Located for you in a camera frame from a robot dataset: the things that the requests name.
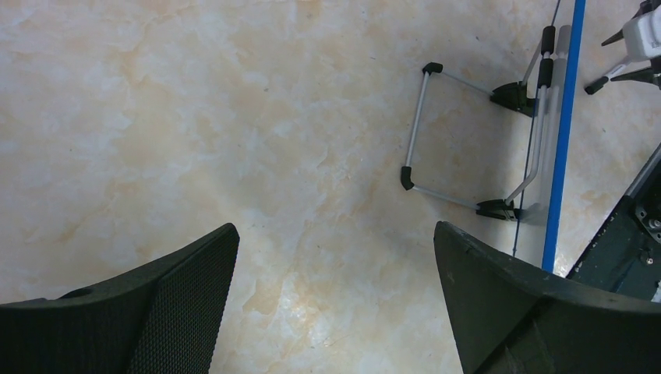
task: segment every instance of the black metal base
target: black metal base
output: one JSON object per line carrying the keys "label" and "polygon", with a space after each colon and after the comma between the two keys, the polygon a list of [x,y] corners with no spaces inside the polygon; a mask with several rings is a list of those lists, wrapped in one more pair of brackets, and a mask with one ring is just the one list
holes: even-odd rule
{"label": "black metal base", "polygon": [[479,206],[479,209],[475,211],[477,215],[503,221],[516,222],[521,212],[514,208],[514,202],[507,205],[504,199],[483,201],[477,205]]}
{"label": "black metal base", "polygon": [[661,280],[661,163],[622,196],[567,275],[616,294],[650,300]]}
{"label": "black metal base", "polygon": [[434,252],[463,372],[661,366],[658,305],[547,273],[444,222],[434,231]]}
{"label": "black metal base", "polygon": [[527,86],[523,82],[512,82],[496,88],[490,100],[530,118],[535,112],[535,99],[528,98]]}

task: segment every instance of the folding stand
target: folding stand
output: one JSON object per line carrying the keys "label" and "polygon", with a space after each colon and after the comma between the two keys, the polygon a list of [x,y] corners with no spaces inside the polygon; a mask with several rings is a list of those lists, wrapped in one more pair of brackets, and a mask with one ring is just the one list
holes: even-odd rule
{"label": "folding stand", "polygon": [[[521,82],[513,82],[500,86],[493,91],[487,90],[481,87],[479,84],[470,82],[460,76],[444,71],[443,65],[430,62],[422,69],[422,90],[420,92],[420,98],[418,99],[418,106],[415,112],[415,120],[413,122],[413,129],[411,134],[411,141],[408,144],[408,152],[406,155],[405,165],[401,168],[400,182],[402,187],[405,190],[414,190],[427,195],[436,197],[438,199],[443,199],[456,203],[462,206],[465,206],[469,209],[475,210],[477,214],[496,218],[504,221],[516,221],[519,218],[520,210],[514,208],[514,199],[521,195],[523,190],[532,182],[533,179],[537,176],[539,170],[539,159],[542,150],[542,137],[544,130],[544,122],[548,121],[548,106],[547,102],[549,101],[550,95],[549,88],[551,87],[551,79],[553,77],[553,59],[551,55],[553,54],[553,48],[555,45],[555,27],[547,26],[544,28],[542,40],[540,41],[535,56],[530,65],[524,74],[524,78]],[[535,67],[537,59],[539,56],[542,57],[542,61],[539,64],[539,78],[537,80],[537,101],[536,99],[527,97],[527,85],[528,79],[532,73],[532,70]],[[432,74],[444,74],[449,76],[452,79],[455,79],[467,86],[472,87],[475,90],[478,90],[487,96],[489,96],[490,101],[495,104],[499,104],[507,109],[512,111],[517,111],[524,115],[533,117],[532,126],[534,128],[534,140],[532,143],[533,152],[531,157],[530,172],[525,177],[524,181],[506,198],[506,199],[495,199],[488,200],[481,203],[471,203],[465,199],[459,199],[453,196],[449,196],[446,193],[440,191],[434,191],[416,185],[411,180],[412,176],[412,158],[413,150],[415,148],[415,140],[418,135],[419,123],[420,123],[420,113],[422,111],[422,105],[425,99],[425,93],[427,90],[427,83]],[[539,103],[537,112],[535,113],[536,103]]]}

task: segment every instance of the black plastic corner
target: black plastic corner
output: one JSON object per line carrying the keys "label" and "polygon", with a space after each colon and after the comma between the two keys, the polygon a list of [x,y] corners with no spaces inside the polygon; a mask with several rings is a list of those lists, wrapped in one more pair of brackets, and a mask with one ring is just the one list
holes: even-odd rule
{"label": "black plastic corner", "polygon": [[528,87],[523,82],[512,82],[493,90],[491,102],[532,118],[535,99],[528,98]]}
{"label": "black plastic corner", "polygon": [[404,187],[404,189],[407,191],[415,187],[415,184],[411,182],[411,171],[412,169],[410,166],[402,166],[401,173],[399,175],[401,186]]}
{"label": "black plastic corner", "polygon": [[504,199],[488,200],[477,204],[479,209],[475,212],[479,216],[496,218],[503,221],[516,221],[521,210],[514,208],[514,202],[509,205]]}
{"label": "black plastic corner", "polygon": [[429,75],[432,75],[433,72],[441,74],[443,72],[443,65],[438,62],[430,62],[422,68],[422,72]]}

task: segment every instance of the marble floor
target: marble floor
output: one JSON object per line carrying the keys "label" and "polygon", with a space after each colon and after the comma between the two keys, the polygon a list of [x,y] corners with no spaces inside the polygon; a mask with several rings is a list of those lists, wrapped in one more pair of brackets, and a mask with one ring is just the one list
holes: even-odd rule
{"label": "marble floor", "polygon": [[[3,2],[0,302],[57,298],[232,222],[210,372],[460,372],[434,224],[503,250],[514,232],[399,185],[420,68],[520,79],[553,7]],[[588,3],[579,86],[624,55],[599,43],[635,9]],[[577,90],[560,275],[661,140],[660,95]],[[520,182],[525,118],[442,77],[427,102],[416,181],[475,201]]]}

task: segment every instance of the black foot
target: black foot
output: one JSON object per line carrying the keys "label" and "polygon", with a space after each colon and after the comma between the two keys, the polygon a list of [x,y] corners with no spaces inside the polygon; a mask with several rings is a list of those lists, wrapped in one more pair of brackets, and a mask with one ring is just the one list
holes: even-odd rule
{"label": "black foot", "polygon": [[526,89],[526,85],[522,85],[521,82],[508,83],[493,90],[490,100],[501,107],[532,118],[535,111],[535,99],[528,98]]}
{"label": "black foot", "polygon": [[411,182],[411,171],[413,169],[410,166],[402,166],[401,173],[399,174],[399,182],[401,182],[401,186],[407,191],[415,187],[415,183]]}
{"label": "black foot", "polygon": [[608,83],[608,82],[609,82],[608,77],[607,76],[602,76],[598,80],[596,80],[596,81],[590,83],[589,85],[585,86],[585,92],[588,95],[594,95],[594,94],[597,93],[597,91],[601,90],[606,85],[606,83]]}
{"label": "black foot", "polygon": [[514,222],[519,218],[520,210],[514,208],[514,202],[507,205],[505,200],[499,199],[483,201],[477,205],[479,209],[475,213],[479,216]]}
{"label": "black foot", "polygon": [[438,62],[430,62],[429,64],[425,65],[424,68],[422,68],[422,72],[429,75],[432,75],[433,72],[436,74],[441,74],[443,72],[443,64],[439,64]]}

